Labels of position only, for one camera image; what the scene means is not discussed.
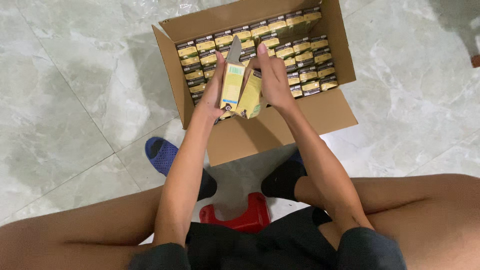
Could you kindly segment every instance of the plastic wrap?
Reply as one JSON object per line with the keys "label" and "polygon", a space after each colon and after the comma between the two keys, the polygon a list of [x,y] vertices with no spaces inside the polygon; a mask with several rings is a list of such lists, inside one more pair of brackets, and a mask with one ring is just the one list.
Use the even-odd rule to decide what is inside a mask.
{"label": "plastic wrap", "polygon": [[236,0],[124,0],[123,11],[134,21],[152,18],[156,21],[182,16]]}

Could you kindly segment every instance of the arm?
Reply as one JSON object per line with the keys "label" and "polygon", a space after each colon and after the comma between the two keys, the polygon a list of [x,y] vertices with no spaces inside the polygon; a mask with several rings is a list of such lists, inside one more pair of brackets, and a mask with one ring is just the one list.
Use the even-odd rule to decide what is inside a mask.
{"label": "arm", "polygon": [[154,245],[177,243],[185,246],[192,212],[197,202],[208,137],[215,120],[223,114],[218,108],[225,60],[216,52],[217,67],[172,163],[163,186],[155,219]]}
{"label": "arm", "polygon": [[355,227],[373,229],[347,172],[301,112],[288,87],[281,59],[268,58],[264,45],[258,46],[262,69],[262,93],[285,119],[300,150],[308,176],[322,196],[325,210],[341,232]]}

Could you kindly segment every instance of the person's right hand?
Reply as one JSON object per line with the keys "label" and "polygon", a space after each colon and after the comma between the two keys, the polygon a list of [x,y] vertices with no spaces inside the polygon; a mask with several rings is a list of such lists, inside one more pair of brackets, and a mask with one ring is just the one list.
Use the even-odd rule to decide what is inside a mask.
{"label": "person's right hand", "polygon": [[257,58],[249,67],[262,70],[262,94],[268,104],[276,108],[287,108],[295,102],[288,86],[285,62],[281,58],[268,57],[265,44],[258,45]]}

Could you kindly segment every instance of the person's left hand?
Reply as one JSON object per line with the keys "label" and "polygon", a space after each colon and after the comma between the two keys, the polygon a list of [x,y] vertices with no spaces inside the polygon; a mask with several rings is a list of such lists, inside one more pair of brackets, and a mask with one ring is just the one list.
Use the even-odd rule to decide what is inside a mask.
{"label": "person's left hand", "polygon": [[223,72],[225,69],[225,59],[223,55],[216,51],[216,68],[212,79],[207,83],[202,99],[198,103],[196,110],[201,110],[208,117],[217,119],[225,113],[220,109],[220,97],[222,95]]}

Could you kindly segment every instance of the black sock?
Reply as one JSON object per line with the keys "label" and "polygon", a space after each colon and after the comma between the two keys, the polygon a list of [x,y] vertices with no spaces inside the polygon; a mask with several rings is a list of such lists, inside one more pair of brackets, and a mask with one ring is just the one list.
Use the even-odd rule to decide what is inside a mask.
{"label": "black sock", "polygon": [[267,197],[297,201],[295,184],[300,177],[306,175],[303,164],[287,160],[262,181],[262,193]]}
{"label": "black sock", "polygon": [[[155,141],[150,147],[150,156],[149,158],[153,159],[156,157],[160,148],[162,148],[164,140]],[[197,201],[203,200],[205,198],[210,198],[216,192],[216,181],[210,176],[205,169],[202,171],[202,182],[200,183],[200,191],[198,193]]]}
{"label": "black sock", "polygon": [[200,183],[200,192],[198,193],[197,201],[205,198],[210,198],[216,193],[216,181],[211,175],[203,169],[202,182]]}

